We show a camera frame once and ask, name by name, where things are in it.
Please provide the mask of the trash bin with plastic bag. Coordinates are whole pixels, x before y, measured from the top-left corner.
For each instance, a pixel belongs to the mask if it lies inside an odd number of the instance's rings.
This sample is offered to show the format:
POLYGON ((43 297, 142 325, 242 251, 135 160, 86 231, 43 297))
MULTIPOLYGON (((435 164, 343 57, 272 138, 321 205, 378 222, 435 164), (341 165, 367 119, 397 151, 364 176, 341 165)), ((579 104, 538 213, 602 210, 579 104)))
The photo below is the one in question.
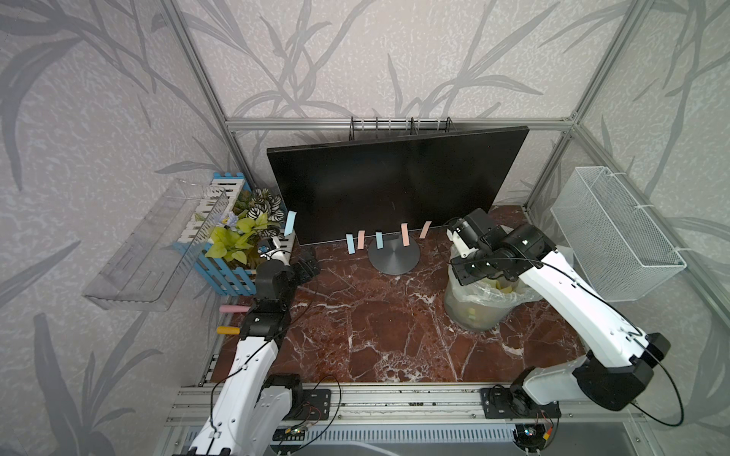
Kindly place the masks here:
MULTIPOLYGON (((519 233, 505 228, 507 237, 498 244, 493 256, 501 261, 507 253, 501 249, 506 241, 514 241, 519 233)), ((514 308, 543 298, 515 274, 503 270, 497 279, 481 279, 470 285, 461 286, 452 267, 448 266, 449 281, 446 289, 445 306, 450 319, 462 328, 472 332, 484 332, 500 323, 514 308)))

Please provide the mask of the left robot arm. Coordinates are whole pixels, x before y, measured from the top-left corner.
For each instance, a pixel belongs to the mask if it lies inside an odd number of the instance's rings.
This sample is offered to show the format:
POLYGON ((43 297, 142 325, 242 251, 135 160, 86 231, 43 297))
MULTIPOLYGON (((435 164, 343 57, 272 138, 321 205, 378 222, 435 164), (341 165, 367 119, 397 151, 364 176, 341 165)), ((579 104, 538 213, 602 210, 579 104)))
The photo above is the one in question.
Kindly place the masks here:
POLYGON ((241 325, 230 374, 215 385, 208 421, 185 455, 262 455, 283 418, 303 400, 297 374, 268 372, 293 324, 291 307, 298 287, 321 266, 312 249, 289 262, 275 254, 257 268, 253 303, 241 325))

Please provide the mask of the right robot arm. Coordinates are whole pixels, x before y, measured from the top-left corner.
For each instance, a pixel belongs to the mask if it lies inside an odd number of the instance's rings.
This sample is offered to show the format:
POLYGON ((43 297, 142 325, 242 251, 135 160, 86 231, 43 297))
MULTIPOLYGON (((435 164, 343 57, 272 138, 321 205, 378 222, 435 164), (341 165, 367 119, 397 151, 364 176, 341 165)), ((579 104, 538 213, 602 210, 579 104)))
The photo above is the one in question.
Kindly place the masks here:
POLYGON ((456 248, 450 266, 460 284, 498 277, 521 281, 551 304, 586 346, 572 361, 528 368, 509 387, 491 387, 492 404, 505 401, 517 417, 578 400, 619 412, 646 390, 670 342, 635 326, 600 298, 540 229, 525 223, 508 232, 476 209, 450 220, 447 236, 456 248))

